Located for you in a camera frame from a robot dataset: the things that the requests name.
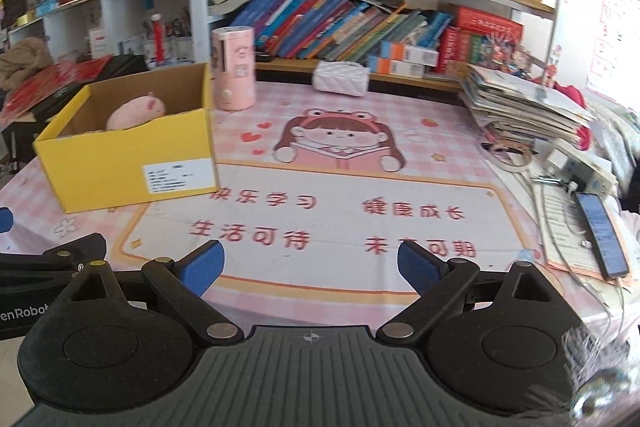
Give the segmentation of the white power strip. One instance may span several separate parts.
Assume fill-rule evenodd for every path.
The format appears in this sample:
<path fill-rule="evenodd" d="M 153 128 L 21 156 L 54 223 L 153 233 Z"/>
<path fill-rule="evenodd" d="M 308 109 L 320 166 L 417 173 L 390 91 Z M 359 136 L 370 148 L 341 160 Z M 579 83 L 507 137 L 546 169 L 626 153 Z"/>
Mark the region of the white power strip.
<path fill-rule="evenodd" d="M 611 171 L 604 169 L 591 156 L 561 139 L 551 142 L 544 156 L 544 170 L 565 185 L 575 184 L 577 192 L 605 198 L 617 188 Z"/>

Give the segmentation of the black smartphone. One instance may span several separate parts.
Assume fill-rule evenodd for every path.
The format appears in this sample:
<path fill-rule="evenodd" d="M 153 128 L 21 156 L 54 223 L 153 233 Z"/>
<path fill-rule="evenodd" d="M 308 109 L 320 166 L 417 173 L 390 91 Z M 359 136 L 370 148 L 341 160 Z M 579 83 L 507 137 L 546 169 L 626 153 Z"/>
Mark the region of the black smartphone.
<path fill-rule="evenodd" d="M 623 245 L 602 199 L 596 194 L 576 192 L 573 195 L 578 212 L 585 221 L 587 239 L 591 243 L 597 265 L 606 281 L 621 279 L 629 274 Z"/>

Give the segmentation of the pink plush pig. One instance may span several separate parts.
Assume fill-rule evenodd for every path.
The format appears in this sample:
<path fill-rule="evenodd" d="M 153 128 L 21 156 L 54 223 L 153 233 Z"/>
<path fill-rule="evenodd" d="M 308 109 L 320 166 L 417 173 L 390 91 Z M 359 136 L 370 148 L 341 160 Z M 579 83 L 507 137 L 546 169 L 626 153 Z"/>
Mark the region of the pink plush pig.
<path fill-rule="evenodd" d="M 164 102 L 153 93 L 149 93 L 122 104 L 108 117 L 105 129 L 107 131 L 130 129 L 165 115 Z"/>

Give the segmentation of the red packaged decorations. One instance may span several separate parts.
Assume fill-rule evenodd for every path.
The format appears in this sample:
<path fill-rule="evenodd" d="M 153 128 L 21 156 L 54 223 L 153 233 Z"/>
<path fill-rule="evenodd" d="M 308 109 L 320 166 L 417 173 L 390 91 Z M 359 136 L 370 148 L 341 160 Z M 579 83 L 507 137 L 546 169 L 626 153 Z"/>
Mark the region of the red packaged decorations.
<path fill-rule="evenodd" d="M 63 61 L 37 72 L 6 97 L 1 111 L 1 129 L 9 127 L 58 90 L 72 83 L 84 84 L 95 80 L 112 58 L 107 55 L 81 63 Z"/>

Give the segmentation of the white pen holder box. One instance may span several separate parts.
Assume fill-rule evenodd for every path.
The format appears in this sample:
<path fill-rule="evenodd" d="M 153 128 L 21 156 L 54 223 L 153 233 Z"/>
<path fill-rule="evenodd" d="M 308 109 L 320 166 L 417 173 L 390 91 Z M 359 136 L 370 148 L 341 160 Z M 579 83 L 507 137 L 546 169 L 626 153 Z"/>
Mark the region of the white pen holder box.
<path fill-rule="evenodd" d="M 171 36 L 163 38 L 162 44 L 156 46 L 154 39 L 145 39 L 143 56 L 149 68 L 193 63 L 192 40 L 190 37 Z"/>

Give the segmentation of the tan crumpled cloth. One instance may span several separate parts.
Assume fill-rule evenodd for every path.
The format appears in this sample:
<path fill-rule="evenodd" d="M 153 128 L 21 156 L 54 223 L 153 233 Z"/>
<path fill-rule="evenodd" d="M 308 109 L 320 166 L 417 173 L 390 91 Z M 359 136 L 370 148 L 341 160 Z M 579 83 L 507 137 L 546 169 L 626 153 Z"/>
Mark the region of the tan crumpled cloth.
<path fill-rule="evenodd" d="M 37 72 L 53 64 L 47 43 L 28 37 L 0 56 L 1 90 L 11 92 Z"/>

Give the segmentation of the yellow cardboard box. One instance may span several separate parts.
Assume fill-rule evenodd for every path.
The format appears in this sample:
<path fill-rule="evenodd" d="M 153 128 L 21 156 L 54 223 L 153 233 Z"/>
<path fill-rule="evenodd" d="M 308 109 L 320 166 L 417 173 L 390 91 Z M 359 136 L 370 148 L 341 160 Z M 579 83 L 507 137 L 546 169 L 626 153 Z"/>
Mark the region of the yellow cardboard box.
<path fill-rule="evenodd" d="M 140 96 L 165 113 L 111 130 L 108 118 Z M 90 83 L 40 133 L 34 147 L 65 212 L 213 193 L 212 75 L 205 63 Z"/>

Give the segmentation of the stack of papers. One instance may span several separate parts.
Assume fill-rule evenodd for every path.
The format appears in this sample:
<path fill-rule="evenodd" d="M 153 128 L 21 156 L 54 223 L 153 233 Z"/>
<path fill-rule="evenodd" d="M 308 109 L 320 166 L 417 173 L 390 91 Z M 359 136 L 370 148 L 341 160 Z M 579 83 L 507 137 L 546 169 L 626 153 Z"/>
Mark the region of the stack of papers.
<path fill-rule="evenodd" d="M 478 127 L 494 138 L 527 145 L 562 139 L 588 150 L 592 115 L 585 104 L 554 88 L 500 70 L 462 63 L 460 98 Z"/>

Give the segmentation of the white quilted pouch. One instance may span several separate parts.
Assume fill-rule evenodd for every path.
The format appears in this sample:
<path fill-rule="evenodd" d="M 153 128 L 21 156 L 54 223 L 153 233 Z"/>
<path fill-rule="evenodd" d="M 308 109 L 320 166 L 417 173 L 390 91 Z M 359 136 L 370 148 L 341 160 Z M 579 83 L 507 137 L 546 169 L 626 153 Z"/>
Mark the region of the white quilted pouch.
<path fill-rule="evenodd" d="M 369 91 L 370 69 L 354 62 L 318 63 L 312 73 L 314 90 L 362 98 Z"/>

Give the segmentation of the pink cylindrical canister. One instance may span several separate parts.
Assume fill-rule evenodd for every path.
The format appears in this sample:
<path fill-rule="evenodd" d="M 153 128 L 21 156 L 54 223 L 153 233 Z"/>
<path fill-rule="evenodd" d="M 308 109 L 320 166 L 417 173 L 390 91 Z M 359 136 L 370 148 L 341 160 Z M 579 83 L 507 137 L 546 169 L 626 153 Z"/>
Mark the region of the pink cylindrical canister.
<path fill-rule="evenodd" d="M 251 108 L 256 101 L 254 28 L 217 28 L 212 40 L 216 107 L 226 112 Z"/>

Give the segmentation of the cartoon desk mat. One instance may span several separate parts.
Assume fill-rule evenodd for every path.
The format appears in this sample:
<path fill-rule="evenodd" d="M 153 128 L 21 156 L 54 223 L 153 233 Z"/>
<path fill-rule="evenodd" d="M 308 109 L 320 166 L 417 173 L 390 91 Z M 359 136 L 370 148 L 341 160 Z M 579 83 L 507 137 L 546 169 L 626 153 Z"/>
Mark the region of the cartoon desk mat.
<path fill-rule="evenodd" d="M 217 239 L 217 286 L 291 299 L 408 303 L 397 269 L 406 239 L 439 259 L 503 272 L 540 259 L 532 221 L 498 186 L 225 159 L 220 190 L 153 202 L 122 230 L 124 265 L 177 258 Z"/>

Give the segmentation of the pink checkered tablecloth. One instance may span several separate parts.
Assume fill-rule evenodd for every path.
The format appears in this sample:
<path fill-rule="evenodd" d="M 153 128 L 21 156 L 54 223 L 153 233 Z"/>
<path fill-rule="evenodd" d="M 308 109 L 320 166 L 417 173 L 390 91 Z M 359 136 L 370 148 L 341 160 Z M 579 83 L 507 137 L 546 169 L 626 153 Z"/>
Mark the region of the pink checkered tablecloth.
<path fill-rule="evenodd" d="M 420 178 L 480 182 L 498 186 L 532 221 L 540 259 L 532 261 L 586 321 L 615 329 L 639 315 L 639 287 L 623 291 L 598 279 L 573 281 L 539 245 L 536 212 L 518 181 L 506 179 L 480 153 L 480 139 L 461 107 L 382 94 L 341 98 L 292 84 L 259 87 L 257 103 L 240 113 L 218 113 L 214 140 L 221 161 L 241 159 L 340 171 L 369 170 Z M 14 214 L 1 237 L 8 253 L 38 254 L 98 232 L 107 241 L 115 268 L 137 268 L 113 258 L 112 250 L 132 216 L 142 207 L 67 213 L 58 205 L 38 164 L 26 166 L 1 192 Z M 217 286 L 206 298 L 243 327 L 272 324 L 368 324 L 378 326 L 408 303 L 338 303 L 237 293 Z"/>

